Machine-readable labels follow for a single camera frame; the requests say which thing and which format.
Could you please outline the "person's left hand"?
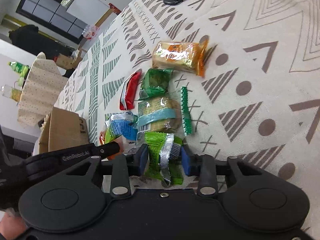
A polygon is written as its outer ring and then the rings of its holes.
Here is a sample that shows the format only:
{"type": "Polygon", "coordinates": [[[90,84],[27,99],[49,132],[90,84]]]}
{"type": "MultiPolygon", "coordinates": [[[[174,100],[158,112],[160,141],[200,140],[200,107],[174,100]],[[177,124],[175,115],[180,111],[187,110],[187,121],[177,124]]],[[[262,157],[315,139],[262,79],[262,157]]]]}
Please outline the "person's left hand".
{"type": "Polygon", "coordinates": [[[15,150],[10,139],[1,133],[1,210],[18,211],[21,195],[33,182],[27,172],[27,161],[31,157],[28,152],[15,150]]]}

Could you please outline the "person's right hand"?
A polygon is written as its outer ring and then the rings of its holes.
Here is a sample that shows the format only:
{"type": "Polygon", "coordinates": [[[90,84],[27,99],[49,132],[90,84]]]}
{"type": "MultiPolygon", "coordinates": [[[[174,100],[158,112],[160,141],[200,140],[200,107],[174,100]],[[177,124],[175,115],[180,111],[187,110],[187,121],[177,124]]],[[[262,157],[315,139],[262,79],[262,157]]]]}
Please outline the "person's right hand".
{"type": "Polygon", "coordinates": [[[6,212],[1,220],[1,239],[16,239],[27,229],[28,227],[20,215],[6,212]]]}

